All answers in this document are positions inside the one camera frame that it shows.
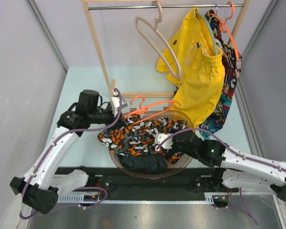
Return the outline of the orange black camouflage shorts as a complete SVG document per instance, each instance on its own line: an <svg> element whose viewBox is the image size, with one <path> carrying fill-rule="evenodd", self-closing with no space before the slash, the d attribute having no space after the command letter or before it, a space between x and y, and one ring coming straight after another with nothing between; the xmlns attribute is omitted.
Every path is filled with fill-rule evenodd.
<svg viewBox="0 0 286 229"><path fill-rule="evenodd" d="M142 115L131 115L127 117L127 126L108 128L99 133L97 139L102 145L109 149L109 152L122 156L140 156L145 154L163 155L163 149L160 151L155 150L156 144L154 140L156 134L173 134L187 127L187 121L183 119L171 119L167 116L134 124L141 119L143 119ZM171 164L176 164L180 159L166 160Z"/></svg>

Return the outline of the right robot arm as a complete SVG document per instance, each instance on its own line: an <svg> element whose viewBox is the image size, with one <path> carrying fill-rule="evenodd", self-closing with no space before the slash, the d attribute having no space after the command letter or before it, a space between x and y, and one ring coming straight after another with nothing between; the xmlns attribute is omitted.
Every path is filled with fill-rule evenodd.
<svg viewBox="0 0 286 229"><path fill-rule="evenodd" d="M218 137L203 140L191 129L159 134L155 143L163 149L177 149L207 167L216 167L221 174L210 179L215 191L226 187L251 189L274 194L286 202L286 161L244 153Z"/></svg>

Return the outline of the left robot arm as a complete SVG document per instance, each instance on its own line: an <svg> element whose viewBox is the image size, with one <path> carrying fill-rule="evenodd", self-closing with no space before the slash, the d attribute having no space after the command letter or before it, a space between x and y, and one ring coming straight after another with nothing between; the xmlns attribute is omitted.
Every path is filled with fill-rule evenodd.
<svg viewBox="0 0 286 229"><path fill-rule="evenodd" d="M83 90L77 102L61 114L54 134L33 166L23 175L14 177L10 187L22 197L22 203L35 212L48 214L58 199L75 190L92 190L96 185L93 172L86 167L78 167L71 173L54 181L59 165L71 147L84 132L102 131L113 127L126 106L120 91L115 88L106 110L101 109L102 100L95 90ZM104 127L91 129L92 124Z"/></svg>

